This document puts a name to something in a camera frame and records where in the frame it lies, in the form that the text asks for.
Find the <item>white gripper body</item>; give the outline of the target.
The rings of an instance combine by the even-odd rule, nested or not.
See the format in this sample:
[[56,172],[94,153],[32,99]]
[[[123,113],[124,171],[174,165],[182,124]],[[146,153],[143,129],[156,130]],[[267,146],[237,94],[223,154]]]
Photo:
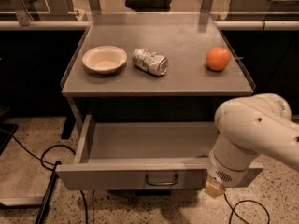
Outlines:
[[206,168],[208,176],[224,187],[236,187],[257,157],[256,152],[234,145],[220,134],[209,153]]

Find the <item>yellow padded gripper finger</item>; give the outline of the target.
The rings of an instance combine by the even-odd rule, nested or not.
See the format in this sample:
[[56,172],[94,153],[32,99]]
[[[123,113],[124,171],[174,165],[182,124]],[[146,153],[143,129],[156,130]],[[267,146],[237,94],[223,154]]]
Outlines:
[[225,186],[209,176],[206,179],[205,193],[212,198],[218,198],[225,194]]

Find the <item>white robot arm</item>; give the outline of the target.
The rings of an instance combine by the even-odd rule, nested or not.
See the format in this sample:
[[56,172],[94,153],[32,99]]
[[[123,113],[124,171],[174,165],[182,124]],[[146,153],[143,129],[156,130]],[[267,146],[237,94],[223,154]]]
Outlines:
[[299,171],[299,125],[279,95],[258,94],[222,103],[215,113],[219,136],[207,163],[205,193],[217,198],[238,186],[263,154]]

